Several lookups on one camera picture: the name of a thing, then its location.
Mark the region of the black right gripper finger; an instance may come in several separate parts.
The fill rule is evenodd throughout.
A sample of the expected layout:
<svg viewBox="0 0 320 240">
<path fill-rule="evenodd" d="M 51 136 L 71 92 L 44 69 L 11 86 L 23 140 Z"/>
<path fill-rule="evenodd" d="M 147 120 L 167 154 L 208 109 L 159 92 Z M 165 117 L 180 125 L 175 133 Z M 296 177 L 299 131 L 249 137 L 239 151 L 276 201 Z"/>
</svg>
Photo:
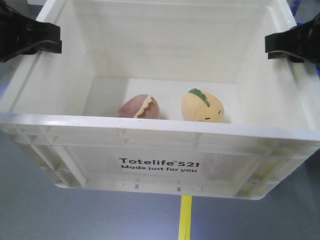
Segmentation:
<svg viewBox="0 0 320 240">
<path fill-rule="evenodd" d="M 295 46 L 294 36 L 291 35 L 292 28 L 284 32 L 273 33 L 265 37 L 265 52 L 267 53 L 269 60 L 287 58 L 293 63 L 305 62 L 293 55 Z"/>
</svg>

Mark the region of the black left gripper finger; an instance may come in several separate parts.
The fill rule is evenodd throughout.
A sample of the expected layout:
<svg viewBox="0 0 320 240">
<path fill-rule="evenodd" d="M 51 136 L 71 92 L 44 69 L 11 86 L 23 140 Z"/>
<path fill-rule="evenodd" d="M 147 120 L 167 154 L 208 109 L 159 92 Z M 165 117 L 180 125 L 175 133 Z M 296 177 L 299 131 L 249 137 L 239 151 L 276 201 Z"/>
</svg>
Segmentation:
<svg viewBox="0 0 320 240">
<path fill-rule="evenodd" d="M 0 61 L 38 51 L 62 53 L 61 28 L 20 14 L 7 4 L 0 6 Z"/>
</svg>

